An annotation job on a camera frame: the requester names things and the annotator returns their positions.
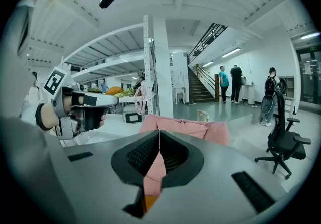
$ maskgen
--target chair armrest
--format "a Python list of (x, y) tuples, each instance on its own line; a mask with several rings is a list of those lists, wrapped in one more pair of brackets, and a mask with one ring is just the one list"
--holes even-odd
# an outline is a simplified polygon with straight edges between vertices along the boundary
[(294, 141), (299, 142), (301, 144), (309, 145), (311, 144), (311, 139), (310, 138), (303, 138), (300, 136), (294, 136), (293, 137)]
[(294, 119), (294, 118), (287, 118), (286, 120), (288, 122), (301, 122), (299, 119)]

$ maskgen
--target staircase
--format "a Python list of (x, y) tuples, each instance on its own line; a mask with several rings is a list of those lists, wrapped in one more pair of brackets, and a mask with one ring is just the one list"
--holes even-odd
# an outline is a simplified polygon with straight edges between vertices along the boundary
[(190, 86), (190, 101), (198, 102), (215, 102), (213, 96), (204, 87), (198, 77), (188, 68), (189, 86)]

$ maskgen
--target green floor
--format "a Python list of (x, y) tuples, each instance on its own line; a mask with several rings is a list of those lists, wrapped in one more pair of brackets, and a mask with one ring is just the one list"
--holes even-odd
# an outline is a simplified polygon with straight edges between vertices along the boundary
[(185, 105), (178, 103), (173, 105), (175, 119), (188, 119), (192, 121), (197, 120), (197, 110), (204, 110), (209, 114), (209, 121), (230, 121), (243, 116), (253, 114), (260, 111), (259, 107), (254, 108), (242, 104), (236, 105), (231, 103), (229, 99), (226, 104), (207, 102)]

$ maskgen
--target doorway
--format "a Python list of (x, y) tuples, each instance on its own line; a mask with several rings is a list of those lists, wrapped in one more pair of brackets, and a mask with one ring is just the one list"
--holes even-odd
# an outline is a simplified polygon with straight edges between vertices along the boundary
[(301, 71), (301, 101), (321, 104), (321, 46), (297, 50)]

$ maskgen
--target pillar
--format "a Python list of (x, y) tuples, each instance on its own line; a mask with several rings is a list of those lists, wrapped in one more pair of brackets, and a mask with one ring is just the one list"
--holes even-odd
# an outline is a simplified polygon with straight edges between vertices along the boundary
[(154, 16), (153, 24), (159, 111), (161, 116), (173, 118), (171, 68), (165, 19)]

